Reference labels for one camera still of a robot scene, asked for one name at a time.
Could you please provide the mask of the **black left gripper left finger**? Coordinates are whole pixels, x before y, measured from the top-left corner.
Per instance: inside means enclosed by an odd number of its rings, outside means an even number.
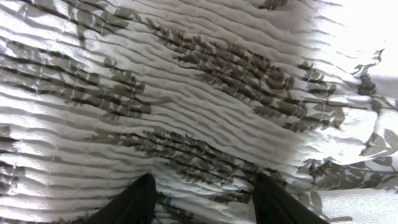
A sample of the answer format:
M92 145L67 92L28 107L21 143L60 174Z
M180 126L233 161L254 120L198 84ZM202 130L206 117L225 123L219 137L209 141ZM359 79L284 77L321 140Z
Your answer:
M146 173L134 181L86 224L151 224L156 203L154 176Z

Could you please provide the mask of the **white fern print dress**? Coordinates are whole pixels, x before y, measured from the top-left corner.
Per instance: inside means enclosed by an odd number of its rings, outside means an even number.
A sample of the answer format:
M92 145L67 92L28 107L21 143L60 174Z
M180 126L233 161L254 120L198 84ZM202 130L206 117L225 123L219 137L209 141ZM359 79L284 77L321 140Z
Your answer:
M2 1L1 222L254 223L258 172L397 222L396 1Z

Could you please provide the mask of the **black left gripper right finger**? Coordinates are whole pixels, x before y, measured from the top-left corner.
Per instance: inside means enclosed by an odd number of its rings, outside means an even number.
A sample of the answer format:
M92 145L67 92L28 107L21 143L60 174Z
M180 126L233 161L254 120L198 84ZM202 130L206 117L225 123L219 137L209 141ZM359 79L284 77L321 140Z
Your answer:
M328 224L264 173L256 176L252 199L257 224Z

